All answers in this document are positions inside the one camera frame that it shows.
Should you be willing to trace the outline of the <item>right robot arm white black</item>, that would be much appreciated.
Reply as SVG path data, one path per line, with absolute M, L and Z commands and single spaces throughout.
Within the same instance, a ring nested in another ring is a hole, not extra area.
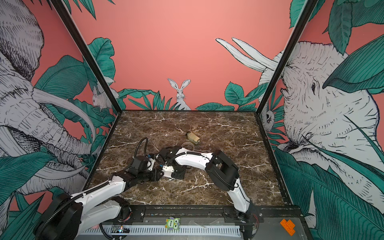
M 237 218 L 244 223 L 250 221 L 254 204 L 242 187 L 239 168 L 224 152 L 200 153 L 174 146 L 163 148 L 154 155 L 154 160 L 162 168 L 164 177 L 170 179 L 184 179 L 188 167 L 204 170 L 219 189 L 228 193 Z

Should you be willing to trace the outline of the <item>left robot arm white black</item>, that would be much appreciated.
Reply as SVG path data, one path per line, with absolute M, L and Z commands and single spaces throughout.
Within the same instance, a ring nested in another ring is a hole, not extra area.
M 145 182 L 159 181 L 164 172 L 153 164 L 153 156 L 134 154 L 131 163 L 110 178 L 88 190 L 53 200 L 37 222 L 37 240 L 73 240 L 87 229 L 107 220 L 125 222 L 131 215 L 130 203 L 120 197 L 128 189 Z

